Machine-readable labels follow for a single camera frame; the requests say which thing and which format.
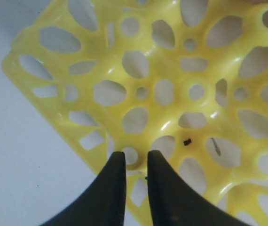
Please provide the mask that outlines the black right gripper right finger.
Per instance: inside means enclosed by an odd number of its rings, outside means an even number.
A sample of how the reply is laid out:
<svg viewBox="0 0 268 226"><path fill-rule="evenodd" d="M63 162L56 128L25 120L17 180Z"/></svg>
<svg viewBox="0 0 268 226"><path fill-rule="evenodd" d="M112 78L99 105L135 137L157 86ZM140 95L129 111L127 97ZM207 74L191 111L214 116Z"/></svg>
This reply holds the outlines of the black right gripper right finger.
<svg viewBox="0 0 268 226"><path fill-rule="evenodd" d="M147 186L155 226L244 226L195 192L158 150L148 152Z"/></svg>

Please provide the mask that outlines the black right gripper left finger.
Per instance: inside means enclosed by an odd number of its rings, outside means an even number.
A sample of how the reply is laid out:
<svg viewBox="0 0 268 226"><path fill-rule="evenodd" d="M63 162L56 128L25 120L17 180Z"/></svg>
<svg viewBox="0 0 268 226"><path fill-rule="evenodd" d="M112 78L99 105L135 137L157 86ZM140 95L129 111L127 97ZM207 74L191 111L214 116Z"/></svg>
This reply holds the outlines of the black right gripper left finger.
<svg viewBox="0 0 268 226"><path fill-rule="evenodd" d="M91 185L44 226L122 226L126 207L126 160L113 152Z"/></svg>

